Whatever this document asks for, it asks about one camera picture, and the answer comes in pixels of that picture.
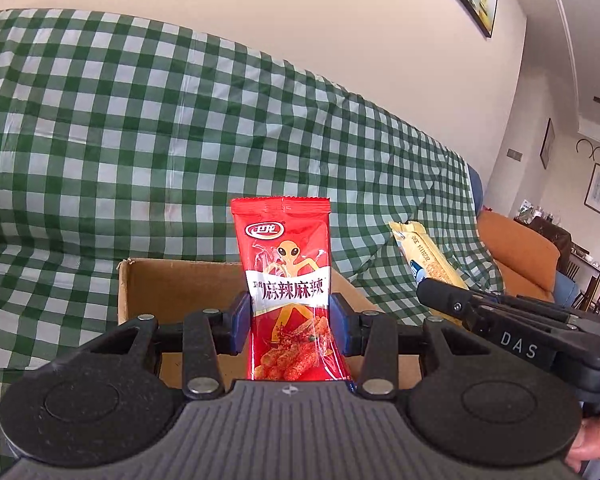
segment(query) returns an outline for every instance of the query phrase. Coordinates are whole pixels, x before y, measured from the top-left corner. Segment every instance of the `table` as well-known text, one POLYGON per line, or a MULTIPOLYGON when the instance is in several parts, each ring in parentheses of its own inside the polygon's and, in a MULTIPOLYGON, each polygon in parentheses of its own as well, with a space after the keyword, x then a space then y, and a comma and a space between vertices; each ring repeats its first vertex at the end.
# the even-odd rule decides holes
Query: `table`
POLYGON ((591 305, 591 301, 595 297, 596 292, 598 291, 598 287, 600 286, 600 268, 596 267, 592 263, 588 262, 582 256, 579 256, 573 250, 571 251, 571 258, 576 259, 579 264, 580 263, 585 264, 587 267, 589 267, 589 269, 591 269, 593 271, 593 274, 594 274, 589 282, 589 286, 587 287, 587 289, 584 293, 584 299, 582 300, 582 303, 580 304, 581 305, 580 308, 582 310, 588 310, 591 305))

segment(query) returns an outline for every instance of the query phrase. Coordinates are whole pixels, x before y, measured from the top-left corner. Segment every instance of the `red snack bag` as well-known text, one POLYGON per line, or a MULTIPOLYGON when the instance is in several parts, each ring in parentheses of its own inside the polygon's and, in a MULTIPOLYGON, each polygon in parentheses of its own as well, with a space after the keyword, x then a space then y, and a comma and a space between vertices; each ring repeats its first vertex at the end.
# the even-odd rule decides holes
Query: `red snack bag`
POLYGON ((349 379, 329 329, 328 198, 235 198, 253 305, 248 379, 349 379))

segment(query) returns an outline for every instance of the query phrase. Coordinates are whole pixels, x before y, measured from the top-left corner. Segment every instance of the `orange cushion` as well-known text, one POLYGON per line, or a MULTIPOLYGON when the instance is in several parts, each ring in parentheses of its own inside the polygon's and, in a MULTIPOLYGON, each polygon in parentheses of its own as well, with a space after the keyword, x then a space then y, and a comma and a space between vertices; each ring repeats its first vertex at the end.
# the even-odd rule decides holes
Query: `orange cushion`
POLYGON ((539 288, 554 291, 560 251, 549 240, 493 211, 478 216, 478 235, 496 260, 539 288))
POLYGON ((504 280, 504 292, 510 296, 529 296, 543 301, 554 301, 554 296, 542 290, 535 283, 530 282, 523 276, 520 276, 515 270, 509 269, 505 264, 496 260, 496 264, 504 280))

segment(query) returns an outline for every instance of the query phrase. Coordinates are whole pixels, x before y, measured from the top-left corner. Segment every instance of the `wall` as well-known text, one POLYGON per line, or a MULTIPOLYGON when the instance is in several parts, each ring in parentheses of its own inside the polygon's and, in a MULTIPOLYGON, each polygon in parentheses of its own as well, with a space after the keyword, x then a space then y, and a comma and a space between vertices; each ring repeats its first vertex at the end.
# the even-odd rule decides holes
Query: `wall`
POLYGON ((523 200, 540 202, 548 175, 540 151, 549 118, 556 136, 560 135, 550 78, 543 70, 528 67, 523 57, 509 123, 485 193, 485 206, 513 217, 523 200), (522 153, 522 160, 509 158, 508 149, 522 153))
MULTIPOLYGON (((560 219, 560 226, 571 233, 578 245, 587 249, 600 262, 600 214, 585 207, 593 160, 588 146, 576 143, 580 137, 556 137, 552 163, 540 205, 560 219)), ((600 150, 596 153, 600 163, 600 150)))
POLYGON ((455 149, 487 182, 518 80, 526 17, 498 0, 487 40, 458 0, 0 0, 108 10, 245 43, 358 92, 455 149))

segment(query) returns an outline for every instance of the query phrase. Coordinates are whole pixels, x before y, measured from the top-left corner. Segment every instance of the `cardboard box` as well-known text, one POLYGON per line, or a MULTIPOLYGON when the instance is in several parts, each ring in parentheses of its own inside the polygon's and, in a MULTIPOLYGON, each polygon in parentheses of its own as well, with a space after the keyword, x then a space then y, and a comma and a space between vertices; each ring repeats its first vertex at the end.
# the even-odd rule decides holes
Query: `cardboard box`
MULTIPOLYGON (((118 322, 140 314, 154 314, 160 323, 182 321, 186 314, 204 308, 228 308, 236 295, 247 290, 241 264, 188 262, 130 258, 120 263, 118 322)), ((341 293, 356 312, 378 310, 339 273, 331 273, 331 291, 341 293)), ((219 355, 225 387, 246 374, 246 353, 219 355)), ((411 388, 420 380, 416 356, 400 356, 400 387, 411 388)), ((355 378, 362 357, 347 359, 355 378)), ((182 385, 182 354, 164 354, 160 378, 174 388, 182 385)))

